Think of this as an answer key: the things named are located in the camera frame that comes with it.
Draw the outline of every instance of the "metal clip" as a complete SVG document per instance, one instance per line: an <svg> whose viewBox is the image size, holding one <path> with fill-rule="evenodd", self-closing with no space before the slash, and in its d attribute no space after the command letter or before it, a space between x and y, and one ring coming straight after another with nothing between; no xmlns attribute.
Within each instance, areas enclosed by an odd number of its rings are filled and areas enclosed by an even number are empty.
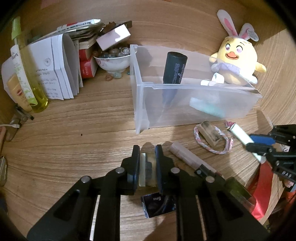
<svg viewBox="0 0 296 241"><path fill-rule="evenodd" d="M27 113L22 107L15 106L15 114L13 115L10 125L18 124L20 127L28 120L34 120L34 117ZM19 128L7 127L6 141L11 141Z"/></svg>

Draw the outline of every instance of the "plastic storage box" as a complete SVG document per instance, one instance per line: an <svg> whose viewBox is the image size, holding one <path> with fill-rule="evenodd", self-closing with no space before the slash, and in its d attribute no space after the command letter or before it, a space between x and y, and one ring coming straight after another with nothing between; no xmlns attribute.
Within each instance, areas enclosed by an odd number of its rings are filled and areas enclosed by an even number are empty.
<svg viewBox="0 0 296 241"><path fill-rule="evenodd" d="M169 51L188 57L181 84L163 84ZM137 134L151 127L241 118L262 97L250 87L200 85L214 74L209 56L186 50L131 45L130 74Z"/></svg>

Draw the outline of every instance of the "small wooden block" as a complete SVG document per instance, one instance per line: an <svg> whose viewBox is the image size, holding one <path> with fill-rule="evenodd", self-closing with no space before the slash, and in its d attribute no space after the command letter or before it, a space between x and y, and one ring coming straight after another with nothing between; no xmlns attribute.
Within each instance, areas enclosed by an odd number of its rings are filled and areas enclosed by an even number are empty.
<svg viewBox="0 0 296 241"><path fill-rule="evenodd" d="M221 135L215 129L213 125L207 120L197 126L200 134L205 138L211 147L215 147L220 141Z"/></svg>

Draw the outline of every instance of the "white paper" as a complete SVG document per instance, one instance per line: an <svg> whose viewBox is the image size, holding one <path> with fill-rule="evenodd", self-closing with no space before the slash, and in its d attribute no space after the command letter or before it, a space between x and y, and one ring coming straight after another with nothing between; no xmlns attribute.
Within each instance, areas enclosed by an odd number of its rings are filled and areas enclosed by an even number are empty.
<svg viewBox="0 0 296 241"><path fill-rule="evenodd" d="M10 98L16 103L15 99L13 98L13 96L10 93L9 88L7 86L7 82L9 81L10 77L14 73L15 73L15 69L13 67L12 58L10 57L1 66L1 76L2 76L2 81L3 81L3 86L4 86L5 91L10 96Z"/></svg>
<svg viewBox="0 0 296 241"><path fill-rule="evenodd" d="M70 95L67 90L66 82L65 82L63 72L61 70L60 61L59 61L59 48L58 48L58 40L57 39L58 39L58 36L51 37L52 54L54 57L54 71L59 79L59 85L61 87L61 91L62 91L64 99L70 99Z"/></svg>
<svg viewBox="0 0 296 241"><path fill-rule="evenodd" d="M65 54L68 66L72 74L73 84L75 86L76 92L79 93L78 61L76 58L76 49L72 39L67 34L63 34L63 50L65 50L65 52L63 53Z"/></svg>
<svg viewBox="0 0 296 241"><path fill-rule="evenodd" d="M79 62L79 41L78 40L73 40L76 54L77 54L77 63L78 63L78 82L79 82L79 87L83 87L82 83L82 77L81 77L81 70L80 70L80 62Z"/></svg>
<svg viewBox="0 0 296 241"><path fill-rule="evenodd" d="M39 84L49 99L63 100L58 77L54 71L51 38L47 38L27 46L32 64L32 75L37 78Z"/></svg>
<svg viewBox="0 0 296 241"><path fill-rule="evenodd" d="M62 35L58 35L57 37L58 37L58 51L59 51L59 62L60 62L60 66L61 66L61 71L62 71L64 79L65 79L65 83L66 83L66 87L67 87L69 96L70 96L70 98L74 98L73 92L72 92L72 89L70 86L70 81L69 81L69 77L72 78L72 74L71 74L71 71L69 70L69 73L71 76L67 75L67 71L66 71L65 66L67 66L68 63L67 64L64 63L63 42L62 42L63 37L62 37Z"/></svg>

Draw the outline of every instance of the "yellow chick plush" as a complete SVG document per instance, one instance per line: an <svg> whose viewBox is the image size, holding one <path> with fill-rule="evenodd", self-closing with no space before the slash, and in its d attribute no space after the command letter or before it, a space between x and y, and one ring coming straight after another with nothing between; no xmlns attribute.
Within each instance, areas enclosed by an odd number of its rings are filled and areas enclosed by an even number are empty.
<svg viewBox="0 0 296 241"><path fill-rule="evenodd" d="M245 23L238 35L230 15L225 10L219 10L217 16L229 36L224 39L220 49L210 57L212 71L222 75L229 84L246 85L256 84L257 78L254 71L266 72L266 67L257 62L257 53L253 45L247 41L258 41L251 24Z"/></svg>

